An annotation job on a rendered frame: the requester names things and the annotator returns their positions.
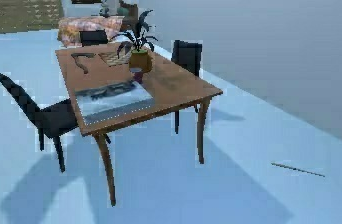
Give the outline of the dark curved ax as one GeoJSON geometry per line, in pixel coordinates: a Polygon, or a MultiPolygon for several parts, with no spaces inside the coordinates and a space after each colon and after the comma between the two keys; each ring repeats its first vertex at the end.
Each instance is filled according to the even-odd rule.
{"type": "Polygon", "coordinates": [[[82,69],[84,74],[88,74],[89,70],[87,66],[81,61],[81,59],[83,57],[91,59],[91,58],[94,58],[95,55],[96,55],[95,53],[80,53],[80,52],[71,54],[72,58],[75,61],[76,66],[82,69]]]}

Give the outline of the black dining chair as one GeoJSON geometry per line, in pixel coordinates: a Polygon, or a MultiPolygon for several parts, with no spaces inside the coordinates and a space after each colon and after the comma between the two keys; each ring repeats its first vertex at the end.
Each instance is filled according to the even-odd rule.
{"type": "Polygon", "coordinates": [[[92,46],[99,44],[107,44],[108,38],[104,30],[81,31],[80,41],[82,46],[92,46]]]}
{"type": "Polygon", "coordinates": [[[29,121],[37,128],[40,150],[44,150],[44,137],[53,140],[60,171],[65,171],[60,137],[78,127],[69,98],[41,109],[24,88],[10,77],[0,73],[0,83],[13,97],[29,121]]]}
{"type": "Polygon", "coordinates": [[[202,48],[203,45],[200,43],[175,40],[171,61],[199,77],[202,48]]]}

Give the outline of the pale grey statue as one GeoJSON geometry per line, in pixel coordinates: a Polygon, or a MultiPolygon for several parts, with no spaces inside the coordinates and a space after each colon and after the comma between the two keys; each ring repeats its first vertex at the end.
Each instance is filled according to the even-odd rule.
{"type": "Polygon", "coordinates": [[[99,14],[104,17],[114,16],[120,6],[119,0],[101,0],[101,9],[99,14]]]}

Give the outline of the brown wooden dining table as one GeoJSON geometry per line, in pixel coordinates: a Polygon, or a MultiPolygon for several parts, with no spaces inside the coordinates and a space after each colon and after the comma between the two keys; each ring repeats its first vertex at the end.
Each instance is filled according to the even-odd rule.
{"type": "Polygon", "coordinates": [[[161,56],[159,53],[152,52],[150,56],[153,68],[144,75],[143,88],[155,99],[155,104],[143,110],[86,125],[81,116],[75,92],[126,81],[131,78],[131,74],[128,66],[119,65],[110,67],[98,56],[93,59],[81,59],[89,70],[88,74],[84,74],[83,70],[76,66],[71,54],[80,52],[95,53],[98,55],[99,53],[114,52],[117,48],[118,45],[113,43],[61,49],[56,52],[80,132],[83,136],[93,136],[99,147],[105,166],[110,201],[112,204],[116,203],[114,175],[105,135],[121,128],[197,105],[199,107],[197,151],[199,161],[203,162],[203,136],[207,110],[211,99],[223,93],[221,89],[199,77],[195,77],[192,73],[161,56]]]}

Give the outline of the woven tan basket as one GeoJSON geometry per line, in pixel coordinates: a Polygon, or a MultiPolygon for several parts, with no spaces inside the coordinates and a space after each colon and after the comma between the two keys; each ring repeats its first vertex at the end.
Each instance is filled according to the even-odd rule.
{"type": "Polygon", "coordinates": [[[125,54],[124,52],[120,52],[117,54],[116,52],[106,52],[99,53],[99,57],[105,62],[108,66],[117,66],[127,64],[131,57],[130,53],[125,54]]]}

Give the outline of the dark plant in brown pot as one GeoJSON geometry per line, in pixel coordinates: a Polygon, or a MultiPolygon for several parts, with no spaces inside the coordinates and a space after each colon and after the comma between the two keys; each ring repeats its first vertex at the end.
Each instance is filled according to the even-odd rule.
{"type": "Polygon", "coordinates": [[[155,50],[152,40],[157,41],[155,36],[149,35],[150,25],[145,21],[151,10],[146,10],[139,15],[138,22],[134,25],[133,31],[123,31],[113,36],[113,39],[124,36],[127,41],[120,43],[116,50],[117,57],[125,49],[130,54],[129,68],[141,69],[142,73],[148,73],[152,70],[152,60],[150,52],[155,50]]]}

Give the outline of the dark wooden side table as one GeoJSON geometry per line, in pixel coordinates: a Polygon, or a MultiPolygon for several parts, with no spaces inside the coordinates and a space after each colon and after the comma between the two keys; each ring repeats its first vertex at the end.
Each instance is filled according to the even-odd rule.
{"type": "Polygon", "coordinates": [[[136,4],[125,3],[123,0],[119,0],[119,3],[120,7],[117,12],[123,16],[121,30],[130,30],[138,22],[138,6],[136,4]]]}

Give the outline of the pink floral sofa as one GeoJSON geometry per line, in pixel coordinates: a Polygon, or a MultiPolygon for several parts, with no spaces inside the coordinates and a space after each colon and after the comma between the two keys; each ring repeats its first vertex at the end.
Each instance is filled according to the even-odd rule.
{"type": "Polygon", "coordinates": [[[110,40],[121,29],[123,24],[123,16],[110,16],[108,18],[102,16],[87,17],[65,17],[58,22],[58,36],[64,47],[80,46],[81,31],[97,31],[103,30],[107,39],[110,40]]]}

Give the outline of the dark red cup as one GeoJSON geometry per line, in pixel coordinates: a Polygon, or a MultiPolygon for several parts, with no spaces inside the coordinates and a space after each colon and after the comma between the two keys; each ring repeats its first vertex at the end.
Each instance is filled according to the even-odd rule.
{"type": "Polygon", "coordinates": [[[130,68],[130,72],[133,74],[133,79],[139,84],[142,83],[143,75],[141,68],[130,68]]]}

